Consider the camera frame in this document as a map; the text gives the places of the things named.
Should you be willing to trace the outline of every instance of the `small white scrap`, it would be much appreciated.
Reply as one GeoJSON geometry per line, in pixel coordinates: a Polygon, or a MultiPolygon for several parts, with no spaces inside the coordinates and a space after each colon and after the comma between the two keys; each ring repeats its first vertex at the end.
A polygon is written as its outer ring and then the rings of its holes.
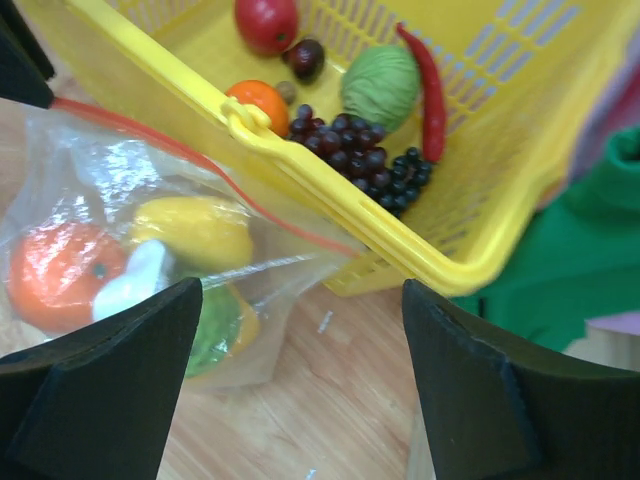
{"type": "Polygon", "coordinates": [[[331,317],[333,317],[333,312],[329,310],[327,314],[324,316],[324,320],[322,320],[322,323],[318,327],[318,333],[324,333],[324,331],[327,329],[327,325],[329,325],[329,321],[331,320],[331,317]]]}

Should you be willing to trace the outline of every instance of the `red apple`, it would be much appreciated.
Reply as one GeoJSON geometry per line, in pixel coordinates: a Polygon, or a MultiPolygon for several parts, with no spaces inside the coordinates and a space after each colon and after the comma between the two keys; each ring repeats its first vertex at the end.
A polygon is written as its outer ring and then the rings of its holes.
{"type": "Polygon", "coordinates": [[[298,33],[295,0],[236,0],[236,26],[259,55],[284,52],[298,33]]]}

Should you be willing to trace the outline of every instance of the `orange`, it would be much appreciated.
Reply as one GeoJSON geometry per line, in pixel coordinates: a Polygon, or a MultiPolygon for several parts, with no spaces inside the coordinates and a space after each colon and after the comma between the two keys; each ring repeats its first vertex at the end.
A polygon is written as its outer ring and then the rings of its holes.
{"type": "Polygon", "coordinates": [[[69,333],[91,323],[93,299],[126,262],[118,241],[97,225],[42,226],[12,252],[7,291],[25,322],[69,333]]]}
{"type": "Polygon", "coordinates": [[[281,137],[289,133],[289,107],[278,91],[260,80],[245,80],[226,91],[242,104],[255,105],[271,119],[271,131],[281,137]]]}

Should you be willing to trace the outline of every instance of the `green fabric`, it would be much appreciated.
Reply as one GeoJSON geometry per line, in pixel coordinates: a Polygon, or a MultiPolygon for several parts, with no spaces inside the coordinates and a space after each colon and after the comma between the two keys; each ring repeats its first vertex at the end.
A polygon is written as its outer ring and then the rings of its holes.
{"type": "Polygon", "coordinates": [[[532,342],[562,351],[585,320],[640,310],[640,129],[531,221],[500,277],[455,299],[532,342]]]}

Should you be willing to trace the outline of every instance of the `wooden floor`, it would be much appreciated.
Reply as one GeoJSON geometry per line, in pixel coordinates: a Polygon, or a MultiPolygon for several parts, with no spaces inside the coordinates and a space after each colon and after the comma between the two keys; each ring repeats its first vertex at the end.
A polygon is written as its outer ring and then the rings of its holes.
{"type": "MultiPolygon", "coordinates": [[[[58,92],[82,98],[60,77],[58,92]]],[[[0,155],[3,212],[25,171],[23,111],[8,102],[0,155]]],[[[159,478],[403,479],[416,398],[400,291],[340,299],[319,287],[290,317],[272,382],[224,396],[183,391],[159,478]]]]}

